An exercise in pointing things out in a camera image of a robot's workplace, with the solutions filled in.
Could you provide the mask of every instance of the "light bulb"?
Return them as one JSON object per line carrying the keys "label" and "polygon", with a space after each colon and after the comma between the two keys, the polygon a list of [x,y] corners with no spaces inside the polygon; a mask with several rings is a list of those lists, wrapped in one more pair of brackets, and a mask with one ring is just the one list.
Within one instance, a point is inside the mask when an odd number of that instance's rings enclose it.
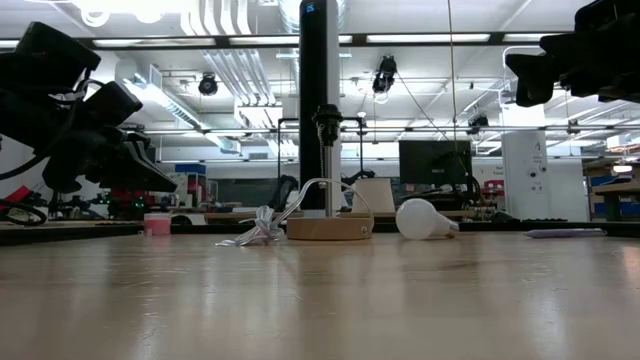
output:
{"label": "light bulb", "polygon": [[431,236],[450,235],[457,224],[439,214],[433,205],[423,199],[406,201],[396,214],[400,233],[410,240],[424,240]]}
{"label": "light bulb", "polygon": [[626,172],[632,172],[633,167],[631,165],[616,165],[613,167],[613,171],[617,172],[618,174],[622,174]]}

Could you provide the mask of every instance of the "wooden lamp base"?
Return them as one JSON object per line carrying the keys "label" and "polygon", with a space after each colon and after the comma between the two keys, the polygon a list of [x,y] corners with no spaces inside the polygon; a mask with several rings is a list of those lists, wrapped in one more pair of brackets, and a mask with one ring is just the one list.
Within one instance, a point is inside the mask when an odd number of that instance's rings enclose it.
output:
{"label": "wooden lamp base", "polygon": [[367,240],[373,236],[368,218],[323,218],[287,220],[287,238],[307,241]]}

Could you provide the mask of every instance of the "small pink container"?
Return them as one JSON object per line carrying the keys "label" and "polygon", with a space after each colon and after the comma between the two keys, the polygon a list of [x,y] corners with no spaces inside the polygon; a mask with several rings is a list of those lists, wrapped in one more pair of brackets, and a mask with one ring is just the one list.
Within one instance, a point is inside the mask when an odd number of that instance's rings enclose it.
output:
{"label": "small pink container", "polygon": [[171,235],[171,214],[145,214],[144,233],[151,236]]}

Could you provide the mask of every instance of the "white cable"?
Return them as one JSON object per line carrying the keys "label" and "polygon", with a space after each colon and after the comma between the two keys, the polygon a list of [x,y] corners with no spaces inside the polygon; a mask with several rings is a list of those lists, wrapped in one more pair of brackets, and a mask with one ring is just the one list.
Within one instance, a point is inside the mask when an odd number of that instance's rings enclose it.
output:
{"label": "white cable", "polygon": [[289,215],[291,215],[291,213],[293,213],[298,208],[298,206],[300,206],[300,204],[302,203],[302,200],[304,200],[304,197],[307,194],[307,190],[309,190],[311,185],[315,183],[323,183],[323,182],[324,183],[330,182],[332,184],[341,185],[353,191],[353,193],[357,197],[359,197],[360,200],[362,200],[362,203],[367,208],[367,211],[369,212],[369,220],[370,220],[370,226],[368,231],[373,231],[373,225],[375,224],[373,212],[371,211],[371,208],[369,207],[367,202],[364,200],[364,198],[353,187],[345,183],[342,183],[340,181],[331,180],[331,179],[311,179],[307,181],[307,183],[302,187],[302,191],[300,191],[300,196],[298,196],[296,201],[294,201],[293,204],[291,204],[291,206],[289,206],[282,214],[280,214],[280,216],[278,216],[277,219],[273,221],[271,220],[273,219],[273,209],[269,208],[268,206],[262,206],[256,212],[255,219],[241,221],[241,223],[247,222],[247,221],[254,221],[256,226],[253,229],[238,236],[237,238],[235,238],[235,240],[225,240],[216,245],[217,246],[246,246],[258,241],[262,241],[263,244],[267,245],[272,241],[280,241],[284,239],[285,232],[280,227],[278,227],[280,223],[286,220],[289,217]]}

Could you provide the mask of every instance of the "monitor screen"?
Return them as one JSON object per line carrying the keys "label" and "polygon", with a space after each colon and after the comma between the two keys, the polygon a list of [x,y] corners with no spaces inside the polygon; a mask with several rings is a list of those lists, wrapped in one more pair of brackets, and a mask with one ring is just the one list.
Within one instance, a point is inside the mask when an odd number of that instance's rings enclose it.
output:
{"label": "monitor screen", "polygon": [[470,141],[400,141],[400,180],[404,184],[467,184]]}

